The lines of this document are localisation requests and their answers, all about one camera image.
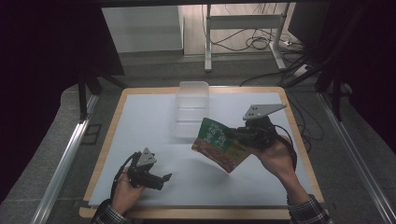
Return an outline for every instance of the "white surface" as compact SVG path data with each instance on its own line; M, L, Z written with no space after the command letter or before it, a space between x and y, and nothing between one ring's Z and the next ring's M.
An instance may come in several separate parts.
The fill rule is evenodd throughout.
M145 147L157 158L150 172L158 176L173 175L162 190L146 190L140 205L286 205L286 191L256 157L249 156L228 175L216 163L191 149L194 139L174 137L175 98L174 94L128 95L89 205L98 205L109 198L112 180L120 166ZM250 105L281 101L277 93L212 93L209 103L210 119L229 127L241 127L245 125L242 117ZM291 134L284 110L269 117ZM312 193L299 155L296 173L303 187Z
M183 49L178 6L102 8L118 53Z

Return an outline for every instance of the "black cable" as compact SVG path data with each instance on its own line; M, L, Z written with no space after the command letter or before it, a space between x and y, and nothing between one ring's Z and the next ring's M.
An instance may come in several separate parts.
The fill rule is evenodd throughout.
M224 4L224 6L225 6L225 9L228 11L228 14L231 15L231 12L227 8L227 4Z
M205 31L204 5L201 5L201 13L202 13L202 26L203 26L203 30L204 30L204 35L205 35L205 37L207 37L206 36L206 31ZM245 50L245 49L252 48L254 41L252 41L250 44L247 43L247 46L245 48L243 48L243 49L230 49L230 48L220 44L221 42L223 42L223 41L225 41L225 40L227 40L227 39L229 39L229 38L231 38L231 37L233 37L233 36L235 36L235 35L237 35L239 33L242 33L242 32L244 32L246 30L252 30L252 29L242 29L242 30L240 30L240 31L238 31L238 32L236 32L236 33L234 33L234 34L232 34L232 35L220 40L220 41L217 41L217 42L214 42L214 41L212 41L212 39L210 39L210 43L213 44L213 45L217 45L217 46L223 47L225 49L231 50L231 51L242 51L242 50Z
M321 130L321 135L320 135L320 137L318 137L318 138L311 137L311 139L317 140L317 141L323 140L323 137L324 137L324 129L323 129L323 127L320 125L320 123L318 122L318 120L315 119L315 117L314 117L311 113L309 113L309 111L306 110L306 109L300 104L299 100L298 100L297 97L294 95L294 93L293 93L292 91L291 91L290 93L291 93L291 95L294 97L294 99L296 100L297 105L298 105L306 114L308 114L309 117L311 117L311 119L318 125L318 127L319 127L320 130Z
M288 131L286 131L286 129L284 129L283 127L281 127L279 125L273 125L273 126L282 129L288 135L288 138L289 138L290 142L288 142L285 138L283 138L279 134L276 135L276 139L279 142L283 143L283 145L285 145L285 147L288 149L288 151L289 151L289 153L291 155L292 166L293 166L293 169L295 171L296 168L297 168L297 153L294 150L293 140L291 139L291 136L288 133Z
M298 58L295 62L293 62L293 63L289 66L289 68L288 68L288 70L287 70L289 74L285 72L285 73L281 76L279 82L278 82L276 85L277 85L277 86L281 86L281 85L283 84L284 80L285 80L287 77L292 76L292 75L294 74L294 72L295 72L302 64L304 64L304 63L306 63L306 62L308 61L308 59L309 59L309 55L303 54L300 58Z
M248 82L250 80L253 80L253 79L256 79L256 78L259 78L259 77L268 77L268 76L279 75L279 74L282 74L282 72L269 73L269 74L259 75L257 77L251 77L251 78L248 78L248 79L244 80L243 82L241 82L239 87L242 87L246 82Z
M293 101L291 99L288 98L288 100L289 100L290 104L297 110L297 113L300 115L300 118L301 118L301 120L303 122L302 125L297 125L297 126L302 126L302 128L303 128L302 130L300 130L300 136L303 139L305 139L304 143L308 144L308 147L306 147L305 150L306 150L306 152L309 153L311 151L311 149L312 149L312 144L311 144L311 141L310 141L310 135L309 135L310 132L309 132L309 130L306 129L306 122L305 122L304 115L301 112L301 110L293 103Z
M270 42L269 42L268 38L266 38L266 37L264 37L264 36L255 36L255 34L257 33L257 31L258 31L258 29L255 29L254 32L253 32L253 34L251 35L251 37L248 38L248 39L246 40L246 45L247 45L247 46L250 46L250 47L253 48L253 49L264 50L264 49L266 49L266 48L268 47L268 45L269 45ZM263 42L263 43L265 43L265 47L258 48L258 47L256 47L256 46L254 46L254 43L256 43L256 42Z
M266 6L267 6L267 3L264 3L264 7L262 8L262 14L264 14L264 10L265 10Z
M204 27L204 6L202 6L202 20L203 20L204 34L205 34L205 36L206 36L205 27ZM280 46L278 46L278 48L281 49L281 50L283 50L283 51L286 51L286 52L294 52L294 53L297 53L297 54L310 54L311 56L320 55L320 52L321 52L321 51L325 50L327 47L330 46L329 43L331 43L331 40L333 40L333 39L335 38L336 34L338 34L338 32L341 30L341 28L343 28L343 26L344 26L344 24L343 24L342 22L340 22L340 23L332 30L332 32L331 32L330 35L328 35L321 43L319 43L318 45L314 46L314 47L311 48L311 49L293 50L293 49L284 49L284 48L282 48L282 47L280 47ZM213 42L212 40L210 40L210 41L211 41L211 43L214 44L214 45L218 45L218 46L220 46L220 47L223 47L223 48L226 48L226 49L232 50L232 51L242 51L242 50L249 49L249 48L264 49L264 48L257 48L257 47L254 46L254 43L255 43L256 41L262 42L262 39L257 39L257 40L255 40L254 38L250 38L250 39L252 40L252 43L250 43L250 44L248 43L248 41L249 41L250 39L247 40L247 47L246 47L246 48L243 48L243 49L230 49L230 48L225 47L225 46L223 46L223 45L220 44L220 42L222 42L222 41L224 41L224 40L226 40L226 39L228 39L228 38L230 38L230 37L232 37L232 36L234 36L234 35L236 35L236 34L239 34L239 33L243 32L243 31L246 31L246 30L241 30L241 31L239 31L239 32L237 32L237 33L235 33L235 34L233 34L233 35L231 35L231 36L229 36L229 37L226 37L225 39L220 40L220 41L218 41L218 42ZM268 32L266 32L266 31L264 31L264 30L261 30L261 31L264 32L264 33L267 33L267 34L269 35L269 40L271 41L272 37L274 36L274 35L272 35L272 29L271 29L271 33L268 33Z
M128 161L130 161L131 158L132 158L133 156L134 156L134 155L130 156L130 157L125 161L125 163L120 167L119 171L118 171L118 172L116 173L116 175L114 176L113 185L111 186L111 192L110 192L110 200L111 200L111 201L113 200L114 190L116 189L117 182L118 182L118 180L119 180L119 178L120 178L120 175L122 174L122 171L125 169L125 166L126 166L126 164L128 163Z
M261 8L261 7L262 7L262 4L261 4L261 3L257 4L256 8L254 8L254 10L253 10L253 12L252 12L251 14L254 14L254 12L255 12L256 10L258 11L257 14L260 14L260 8Z

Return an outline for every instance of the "white board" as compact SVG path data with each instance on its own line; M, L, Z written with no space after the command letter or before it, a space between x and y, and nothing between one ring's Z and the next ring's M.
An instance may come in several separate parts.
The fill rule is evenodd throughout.
M162 190L147 189L142 206L284 206L286 191L267 172L260 161L250 155L232 173L191 149L194 139L176 138L172 127L175 117L174 94L128 95L103 171L93 190L89 205L96 206L110 197L114 175L126 159L148 147L157 162L153 175L172 173ZM250 105L281 104L277 93L211 93L209 118L228 127L242 127L242 117ZM285 110L270 116L271 121L292 132ZM298 154L296 174L308 193L312 193Z

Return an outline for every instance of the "metal rail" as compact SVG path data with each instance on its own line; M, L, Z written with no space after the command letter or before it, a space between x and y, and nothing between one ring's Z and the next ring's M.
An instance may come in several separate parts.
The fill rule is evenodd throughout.
M338 121L338 119L332 112L329 99L323 93L318 93L318 98L322 103L323 107L325 108L334 129L342 140L349 158L352 160L356 170L358 171L358 174L361 177L361 180L364 186L367 188L370 196L372 197L375 206L378 208L380 215L384 219L385 223L396 223L395 212L391 207L387 196L384 194L383 190L371 174L369 168L361 157L361 154L359 153L351 137L349 136L347 129L344 127L344 124Z
M55 173L53 174L52 179L47 186L43 198L41 199L40 205L35 211L35 215L33 216L33 219L31 221L32 224L41 224L47 222L52 207L55 204L55 201L62 188L62 185L64 184L64 180L67 177L67 173L70 169L73 159L75 158L82 137L88 127L93 109L96 105L98 98L99 97L96 95L91 96L90 101L87 105L88 116L83 122L79 123L74 130L73 135L70 138L70 141L64 151L64 154L59 161L58 167L56 168Z

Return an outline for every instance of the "wall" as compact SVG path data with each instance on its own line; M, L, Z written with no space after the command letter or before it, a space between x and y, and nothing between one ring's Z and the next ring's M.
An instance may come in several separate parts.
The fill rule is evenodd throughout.
M183 49L181 7L102 9L118 53Z

